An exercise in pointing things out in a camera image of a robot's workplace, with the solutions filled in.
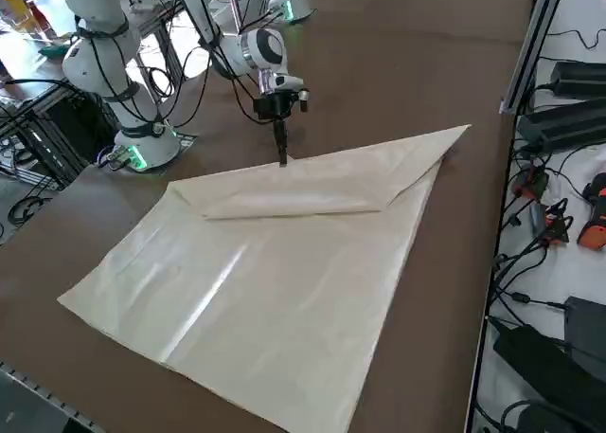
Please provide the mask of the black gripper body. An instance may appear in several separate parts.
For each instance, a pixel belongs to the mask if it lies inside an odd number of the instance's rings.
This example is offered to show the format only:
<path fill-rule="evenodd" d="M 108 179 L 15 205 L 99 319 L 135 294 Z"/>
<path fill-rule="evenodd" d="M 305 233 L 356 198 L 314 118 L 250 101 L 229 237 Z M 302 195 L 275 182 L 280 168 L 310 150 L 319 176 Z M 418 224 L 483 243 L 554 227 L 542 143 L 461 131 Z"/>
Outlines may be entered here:
<path fill-rule="evenodd" d="M 285 119 L 298 102 L 300 111 L 308 111 L 308 91 L 280 91 L 253 99 L 253 110 L 260 119 Z"/>

